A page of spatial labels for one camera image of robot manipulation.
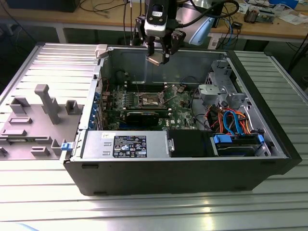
wooden workbench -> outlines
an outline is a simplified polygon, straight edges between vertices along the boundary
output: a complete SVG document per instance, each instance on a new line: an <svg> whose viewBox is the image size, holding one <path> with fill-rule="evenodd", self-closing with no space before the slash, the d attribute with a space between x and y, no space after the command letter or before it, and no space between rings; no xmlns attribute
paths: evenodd
<svg viewBox="0 0 308 231"><path fill-rule="evenodd" d="M109 0L93 0L94 4L109 2ZM100 9L110 8L119 4L122 4L122 0L115 0L110 4L100 6ZM65 35L62 31L63 28L88 28L88 29L111 29L111 30L122 30L123 28L123 11L124 6L109 10L106 16L98 15L94 12L88 12L81 8L77 8L74 13L63 13L54 11L39 11L39 10L23 10L23 9L9 9L6 5L10 14L22 24L34 25L34 26L52 26L57 29L59 39L64 42ZM83 7L92 10L91 0L87 0ZM234 5L229 5L228 8L234 9ZM308 10L308 7L299 5L299 10ZM134 19L139 15L139 3L133 3L133 24ZM287 23L279 18L275 18L274 23L255 23L249 24L244 22L244 14L237 13L233 16L234 20L242 23L243 27L241 30L242 38L260 40L275 40L280 39L291 39L286 41L296 41L303 39L308 32L307 24L293 25ZM0 22L9 23L12 22L6 12L0 8ZM130 26L130 13L129 5L126 11L126 26ZM228 28L226 27L223 20L220 20L218 27L211 29L211 34L222 35L227 33Z"/></svg>

wire bundle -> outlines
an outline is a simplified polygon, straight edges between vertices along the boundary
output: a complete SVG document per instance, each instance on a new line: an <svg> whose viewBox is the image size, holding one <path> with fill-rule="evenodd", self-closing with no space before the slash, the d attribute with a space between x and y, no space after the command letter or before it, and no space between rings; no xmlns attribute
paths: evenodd
<svg viewBox="0 0 308 231"><path fill-rule="evenodd" d="M207 118L209 112L211 111L212 106L209 107L207 113L205 114L205 118ZM230 116L233 118L233 121L228 126L227 117ZM231 108L221 108L218 109L217 121L215 121L211 128L214 129L214 126L219 123L219 128L215 132L224 133L227 135L235 135L234 131L232 131L232 126L235 125L236 131L240 135L251 134L249 126L248 126L248 117L246 117L240 111L235 111Z"/></svg>

desk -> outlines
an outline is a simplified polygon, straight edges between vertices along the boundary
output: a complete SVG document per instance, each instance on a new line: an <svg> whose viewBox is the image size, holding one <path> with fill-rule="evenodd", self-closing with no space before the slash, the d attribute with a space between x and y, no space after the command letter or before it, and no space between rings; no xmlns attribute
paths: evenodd
<svg viewBox="0 0 308 231"><path fill-rule="evenodd" d="M96 4L108 2L108 0L93 0ZM113 3L106 4L106 8L122 4L122 0L115 0ZM54 27L57 31L59 42L67 43L64 28L79 29L95 29L95 30L123 30L123 9L124 6L114 8L109 11L109 18L87 12L81 8L77 8L74 13L39 11L39 10L23 10L9 9L10 14L22 25L29 26L48 26ZM92 9L91 1L88 0L83 4L86 9ZM300 10L308 10L308 7L299 6ZM133 3L133 19L139 15L139 4ZM233 18L243 23L240 39L254 39L266 41L282 41L282 42L301 42L305 38L308 26L305 24L292 25L279 18L276 18L273 24L255 23L249 24L244 22L244 15L237 13ZM14 21L0 7L0 22L2 24L14 24ZM126 30L130 30L130 14L129 7L126 13ZM217 41L223 34L228 32L223 20L220 20L217 28L212 28L209 36L212 38L209 48L215 49Z"/></svg>

motherboard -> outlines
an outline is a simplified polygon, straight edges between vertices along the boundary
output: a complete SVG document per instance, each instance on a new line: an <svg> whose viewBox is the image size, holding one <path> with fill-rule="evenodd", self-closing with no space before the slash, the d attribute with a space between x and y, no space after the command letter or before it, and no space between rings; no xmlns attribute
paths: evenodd
<svg viewBox="0 0 308 231"><path fill-rule="evenodd" d="M117 85L102 92L103 130L197 129L191 93L182 85Z"/></svg>

blue cable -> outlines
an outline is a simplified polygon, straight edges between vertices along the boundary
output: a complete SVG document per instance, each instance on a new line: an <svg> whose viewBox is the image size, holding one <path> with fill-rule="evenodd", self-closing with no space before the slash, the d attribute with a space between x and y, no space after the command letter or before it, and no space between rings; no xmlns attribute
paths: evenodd
<svg viewBox="0 0 308 231"><path fill-rule="evenodd" d="M233 29L232 29L232 26L231 26L231 22L226 18L223 18L223 19L229 23L229 29L230 29L230 32L231 32L230 37L229 37L229 41L228 41L227 46L226 46L226 48L227 48L230 45L230 42L231 42L231 39L232 39Z"/></svg>
<svg viewBox="0 0 308 231"><path fill-rule="evenodd" d="M226 129L228 132L230 132L230 133L234 136L234 132L231 131L231 130L228 128L228 126L227 126L227 115L228 115L228 113L232 113L232 114L233 114L236 130L237 130L237 132L238 132L239 134L242 135L242 134L243 134L243 130L242 130L241 126L239 125L239 119L238 119L236 113L233 112L233 111L226 111L226 112L225 112L225 114L223 115L223 126L225 127L225 129Z"/></svg>

